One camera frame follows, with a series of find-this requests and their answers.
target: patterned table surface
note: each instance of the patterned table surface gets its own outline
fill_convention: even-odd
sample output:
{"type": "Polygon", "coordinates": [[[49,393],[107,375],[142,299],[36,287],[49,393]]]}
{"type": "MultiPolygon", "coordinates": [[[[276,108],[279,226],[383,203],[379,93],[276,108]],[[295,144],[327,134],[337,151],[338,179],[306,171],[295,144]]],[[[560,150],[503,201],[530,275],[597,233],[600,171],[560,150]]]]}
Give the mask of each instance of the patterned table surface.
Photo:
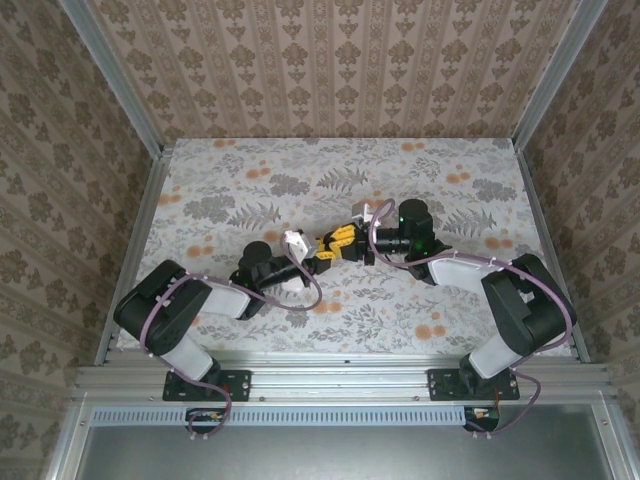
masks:
{"type": "MultiPolygon", "coordinates": [[[[461,252],[542,256],[510,140],[195,139],[176,144],[137,277],[171,258],[226,279],[247,243],[280,254],[283,230],[319,236],[349,223],[352,204],[388,197],[425,200],[437,238],[461,252]]],[[[484,298],[386,265],[341,261],[318,279],[326,300],[311,312],[264,307],[247,322],[200,312],[189,334],[213,350],[465,354],[495,331],[484,298]]],[[[123,332],[118,346],[137,342],[123,332]]]]}

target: patterned wallpaper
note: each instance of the patterned wallpaper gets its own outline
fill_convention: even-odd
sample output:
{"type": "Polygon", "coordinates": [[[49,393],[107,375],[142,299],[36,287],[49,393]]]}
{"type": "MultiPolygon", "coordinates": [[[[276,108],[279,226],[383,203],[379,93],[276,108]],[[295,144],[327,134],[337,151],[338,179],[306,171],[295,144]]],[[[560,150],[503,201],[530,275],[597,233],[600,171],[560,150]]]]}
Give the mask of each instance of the patterned wallpaper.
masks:
{"type": "Polygon", "coordinates": [[[508,137],[579,0],[90,0],[166,142],[508,137]]]}
{"type": "Polygon", "coordinates": [[[93,362],[150,159],[55,1],[0,2],[0,478],[37,478],[93,362]]]}
{"type": "Polygon", "coordinates": [[[526,148],[588,347],[640,446],[640,2],[610,1],[526,148]]]}

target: table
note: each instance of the table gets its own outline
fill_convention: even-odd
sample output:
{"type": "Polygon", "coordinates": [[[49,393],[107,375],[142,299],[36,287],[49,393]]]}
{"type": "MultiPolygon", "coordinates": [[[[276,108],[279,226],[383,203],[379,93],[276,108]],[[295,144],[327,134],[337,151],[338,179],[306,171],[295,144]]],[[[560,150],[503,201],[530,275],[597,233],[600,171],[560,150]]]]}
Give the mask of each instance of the table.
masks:
{"type": "MultiPolygon", "coordinates": [[[[247,243],[280,254],[285,229],[320,236],[349,223],[354,203],[389,197],[426,201],[436,237],[461,252],[542,258],[509,139],[186,139],[175,145],[137,279],[167,258],[226,279],[247,243]]],[[[313,311],[265,306],[246,322],[201,312],[189,334],[211,350],[462,355],[495,332],[485,299],[380,263],[340,261],[318,279],[326,300],[313,311]]],[[[311,290],[268,293],[315,299],[311,290]]],[[[121,332],[118,347],[138,344],[121,332]]]]}

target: wallpaper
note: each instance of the wallpaper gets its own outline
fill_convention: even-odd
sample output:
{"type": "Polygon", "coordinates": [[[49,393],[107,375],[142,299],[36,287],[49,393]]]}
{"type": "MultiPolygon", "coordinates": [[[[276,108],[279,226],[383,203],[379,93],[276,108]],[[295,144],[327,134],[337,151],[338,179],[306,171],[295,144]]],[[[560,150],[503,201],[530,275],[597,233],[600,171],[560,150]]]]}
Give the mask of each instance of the wallpaper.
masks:
{"type": "Polygon", "coordinates": [[[149,163],[58,4],[1,1],[0,478],[46,465],[149,163]]]}
{"type": "MultiPolygon", "coordinates": [[[[540,257],[510,139],[183,139],[173,150],[138,280],[167,258],[221,279],[244,245],[303,229],[311,238],[351,222],[352,205],[424,200],[437,238],[461,252],[540,257]],[[393,168],[389,159],[393,158],[393,168]]],[[[385,226],[397,226],[397,214],[385,226]]],[[[465,355],[496,332],[485,299],[417,282],[376,262],[336,261],[318,276],[309,312],[263,307],[251,320],[198,313],[189,335],[212,350],[465,355]]],[[[314,289],[267,292],[309,305],[314,289]]],[[[121,332],[118,346],[139,350],[121,332]]],[[[571,355],[568,346],[552,355],[571,355]]]]}
{"type": "Polygon", "coordinates": [[[640,2],[609,2],[526,148],[580,324],[640,445],[640,2]]]}
{"type": "Polygon", "coordinates": [[[578,0],[90,0],[166,142],[509,137],[578,0]]]}

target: vent grille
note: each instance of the vent grille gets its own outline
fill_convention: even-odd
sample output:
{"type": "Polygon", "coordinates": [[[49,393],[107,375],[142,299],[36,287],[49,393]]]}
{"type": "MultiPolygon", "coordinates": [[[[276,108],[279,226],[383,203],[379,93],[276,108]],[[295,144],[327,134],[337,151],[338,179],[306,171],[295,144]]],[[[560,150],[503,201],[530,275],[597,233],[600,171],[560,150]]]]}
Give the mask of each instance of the vent grille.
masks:
{"type": "MultiPolygon", "coordinates": [[[[185,425],[185,407],[98,407],[91,426],[185,425]]],[[[229,426],[464,425],[464,407],[250,407],[231,411],[229,426]]],[[[194,425],[207,425],[194,422],[194,425]]]]}

